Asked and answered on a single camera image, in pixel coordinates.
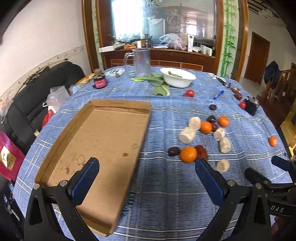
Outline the dark round date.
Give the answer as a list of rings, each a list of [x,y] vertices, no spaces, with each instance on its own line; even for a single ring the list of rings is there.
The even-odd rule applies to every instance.
[[[215,116],[211,115],[207,118],[207,121],[210,122],[210,123],[215,123],[216,122],[216,118]]]

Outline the red gift bag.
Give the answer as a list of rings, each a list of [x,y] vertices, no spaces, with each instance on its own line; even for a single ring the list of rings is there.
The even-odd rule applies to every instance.
[[[4,132],[0,134],[0,141],[0,172],[7,180],[15,181],[25,155]]]

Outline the white yam piece large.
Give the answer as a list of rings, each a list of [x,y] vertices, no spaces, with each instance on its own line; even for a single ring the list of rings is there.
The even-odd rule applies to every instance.
[[[195,135],[196,130],[187,126],[179,133],[179,141],[181,141],[183,144],[189,144],[194,140]]]

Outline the white yam piece long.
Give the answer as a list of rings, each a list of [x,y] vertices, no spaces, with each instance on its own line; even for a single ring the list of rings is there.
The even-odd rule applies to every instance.
[[[231,150],[231,144],[227,137],[222,137],[219,141],[219,149],[222,153],[228,153]]]

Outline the blue pen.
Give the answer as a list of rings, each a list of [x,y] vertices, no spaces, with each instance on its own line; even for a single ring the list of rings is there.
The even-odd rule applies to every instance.
[[[221,90],[217,96],[215,96],[215,97],[212,98],[212,100],[216,100],[216,99],[217,99],[219,96],[221,96],[223,93],[224,93],[224,90]]]

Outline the blue plaid tablecloth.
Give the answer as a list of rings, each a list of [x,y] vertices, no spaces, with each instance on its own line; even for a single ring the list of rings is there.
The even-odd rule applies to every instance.
[[[275,155],[287,156],[284,145],[270,146],[268,139],[278,133],[259,108],[254,116],[242,110],[233,92],[211,74],[196,72],[190,85],[194,97],[184,97],[184,90],[170,88],[170,96],[156,96],[147,82],[133,82],[127,76],[108,78],[107,87],[94,89],[91,84],[73,94],[29,149],[18,172],[14,197],[22,212],[26,212],[36,174],[53,143],[74,115],[92,99],[122,99],[147,101],[152,105],[151,119],[138,168],[132,181],[129,199],[123,209],[116,231],[108,240],[196,240],[218,210],[195,173],[194,164],[185,164],[167,153],[170,147],[183,148],[180,131],[188,120],[198,116],[225,116],[229,119],[226,137],[231,144],[223,154],[213,136],[197,133],[195,145],[202,145],[211,165],[226,159],[229,170],[224,174],[240,185],[247,185],[244,176],[251,167],[274,183],[288,183],[287,172],[271,163]],[[221,90],[224,93],[212,100]],[[215,104],[216,110],[209,106]]]

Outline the clear plastic pitcher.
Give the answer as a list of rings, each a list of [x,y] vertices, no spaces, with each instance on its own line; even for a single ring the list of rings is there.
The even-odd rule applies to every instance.
[[[128,67],[128,59],[132,58],[133,66]],[[136,48],[129,53],[125,53],[124,59],[125,73],[129,77],[148,77],[151,75],[151,57],[149,48]]]

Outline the red date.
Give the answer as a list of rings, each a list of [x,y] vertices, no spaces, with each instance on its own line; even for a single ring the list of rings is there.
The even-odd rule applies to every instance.
[[[218,126],[215,123],[211,123],[212,125],[212,132],[215,132],[218,129]]]
[[[197,150],[196,160],[198,160],[200,158],[203,158],[206,161],[208,160],[208,154],[202,145],[196,145],[195,149]]]

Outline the black leather sofa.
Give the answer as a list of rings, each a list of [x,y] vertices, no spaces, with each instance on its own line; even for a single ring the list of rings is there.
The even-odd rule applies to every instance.
[[[36,138],[34,131],[42,130],[42,122],[47,114],[42,104],[46,102],[50,89],[63,85],[69,88],[83,77],[85,74],[81,67],[70,61],[46,67],[13,98],[4,122],[1,123],[1,131],[23,154],[27,154]]]

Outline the large orange tangerine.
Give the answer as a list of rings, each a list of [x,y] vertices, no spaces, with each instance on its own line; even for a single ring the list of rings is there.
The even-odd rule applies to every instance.
[[[180,151],[180,159],[184,163],[191,163],[196,160],[197,154],[198,152],[194,147],[184,147]]]

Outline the white yam piece small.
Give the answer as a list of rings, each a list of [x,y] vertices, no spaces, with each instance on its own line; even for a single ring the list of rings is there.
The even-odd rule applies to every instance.
[[[213,133],[213,138],[216,141],[220,141],[223,137],[225,137],[224,128],[217,128],[217,130],[215,130],[215,132]]]

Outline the dark jar pink label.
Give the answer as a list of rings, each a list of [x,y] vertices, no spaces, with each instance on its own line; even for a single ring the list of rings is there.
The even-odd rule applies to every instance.
[[[93,87],[96,89],[102,89],[107,86],[107,80],[105,78],[104,73],[101,71],[100,68],[94,70],[93,76]]]

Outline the red tomato near bowl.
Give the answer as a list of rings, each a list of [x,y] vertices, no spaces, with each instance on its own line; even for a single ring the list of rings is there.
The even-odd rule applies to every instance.
[[[187,90],[184,94],[184,97],[194,97],[194,91],[193,90]]]

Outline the wooden sideboard cabinet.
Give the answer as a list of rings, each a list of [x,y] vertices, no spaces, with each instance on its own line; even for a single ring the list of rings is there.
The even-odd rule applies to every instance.
[[[119,49],[102,53],[105,68],[124,65],[124,56],[131,50]],[[196,71],[211,72],[218,71],[218,61],[214,56],[208,56],[196,52],[179,51],[173,49],[150,49],[151,66],[175,67],[191,69]]]

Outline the plastic bag on sideboard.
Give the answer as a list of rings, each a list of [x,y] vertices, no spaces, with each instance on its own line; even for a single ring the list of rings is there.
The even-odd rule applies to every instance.
[[[175,50],[185,51],[187,49],[182,39],[175,33],[165,34],[159,37],[159,41],[160,44],[167,45],[169,48],[173,48]]]

